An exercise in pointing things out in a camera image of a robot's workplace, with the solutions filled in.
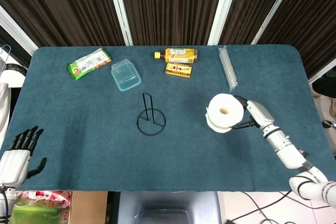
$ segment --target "black metal stand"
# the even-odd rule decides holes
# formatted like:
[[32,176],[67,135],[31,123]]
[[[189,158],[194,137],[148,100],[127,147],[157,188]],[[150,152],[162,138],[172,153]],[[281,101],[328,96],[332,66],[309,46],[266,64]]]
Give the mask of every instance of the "black metal stand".
[[[147,109],[145,95],[148,95],[148,96],[150,97],[150,99],[151,99],[151,108],[150,108],[150,109]],[[151,96],[149,93],[143,92],[143,93],[142,93],[142,98],[143,98],[143,104],[145,105],[145,109],[144,109],[143,111],[141,111],[140,114],[138,115],[138,119],[137,119],[137,121],[136,121],[136,122],[137,122],[137,123],[136,123],[136,124],[137,124],[137,127],[138,127],[139,131],[140,131],[142,134],[146,135],[146,136],[156,136],[156,135],[160,134],[160,133],[163,131],[163,129],[165,128],[165,126],[166,126],[166,117],[164,116],[164,114],[163,114],[160,110],[158,110],[158,109],[154,109],[154,108],[153,108],[153,99],[152,99],[152,96]],[[139,119],[140,119],[140,118],[141,118],[141,119],[144,119],[144,120],[146,120],[146,121],[149,121],[149,120],[150,120],[150,118],[148,117],[148,110],[151,110],[151,111],[152,111],[152,120],[153,120],[153,124],[158,125],[158,126],[161,127],[160,130],[159,130],[158,132],[154,133],[154,134],[146,133],[146,132],[144,132],[144,131],[139,127]],[[160,123],[156,123],[156,122],[155,122],[155,119],[154,119],[154,111],[158,112],[158,113],[162,116],[162,118],[163,118],[163,124],[160,124]]]

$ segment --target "robotic arm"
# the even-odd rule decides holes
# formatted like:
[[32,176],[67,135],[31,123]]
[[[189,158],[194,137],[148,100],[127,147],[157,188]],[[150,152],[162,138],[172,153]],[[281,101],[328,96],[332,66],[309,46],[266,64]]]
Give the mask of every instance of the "robotic arm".
[[288,169],[298,169],[299,174],[289,179],[289,185],[294,193],[303,199],[322,200],[336,207],[336,182],[329,182],[324,174],[307,161],[295,148],[283,131],[274,125],[274,119],[266,108],[255,101],[246,100],[240,96],[235,98],[250,113],[250,121],[232,126],[241,129],[249,126],[260,128],[264,138],[273,148],[280,160]]
[[39,174],[46,165],[44,157],[36,169],[28,171],[30,157],[43,132],[43,129],[36,130],[37,126],[18,134],[0,160],[0,223],[9,222],[17,198],[15,188]]

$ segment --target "bottle cap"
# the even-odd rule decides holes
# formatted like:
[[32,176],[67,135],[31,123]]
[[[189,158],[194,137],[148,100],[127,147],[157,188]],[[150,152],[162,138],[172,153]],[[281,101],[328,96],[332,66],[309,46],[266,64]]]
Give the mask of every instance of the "bottle cap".
[[154,53],[154,58],[155,58],[155,59],[159,59],[160,56],[161,56],[161,55],[160,55],[160,52],[155,52],[155,53]]

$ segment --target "blue tablecloth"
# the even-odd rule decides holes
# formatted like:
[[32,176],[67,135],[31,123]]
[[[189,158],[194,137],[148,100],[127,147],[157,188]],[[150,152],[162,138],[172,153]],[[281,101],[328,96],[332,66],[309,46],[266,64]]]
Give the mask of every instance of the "blue tablecloth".
[[[257,128],[212,131],[206,107],[228,83],[218,46],[195,46],[198,62],[191,78],[169,76],[154,52],[165,47],[106,47],[113,62],[129,59],[142,83],[118,90],[103,66],[78,81],[67,63],[97,47],[45,47],[32,58],[10,122],[4,148],[28,128],[44,128],[31,168],[48,158],[39,175],[21,189],[67,190],[223,190],[289,189],[296,170],[284,167]],[[232,94],[261,102],[292,142],[330,180],[336,163],[314,106],[297,50],[287,45],[228,46],[238,86]],[[137,115],[142,92],[166,116],[160,135],[142,135]]]

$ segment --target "green snack wrapper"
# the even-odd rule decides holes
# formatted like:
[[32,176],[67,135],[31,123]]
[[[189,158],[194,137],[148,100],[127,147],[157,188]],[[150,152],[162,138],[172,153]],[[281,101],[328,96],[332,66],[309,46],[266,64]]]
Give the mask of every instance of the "green snack wrapper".
[[68,71],[74,80],[78,80],[89,72],[92,72],[107,63],[111,62],[111,57],[102,48],[86,55],[73,63],[68,64]]

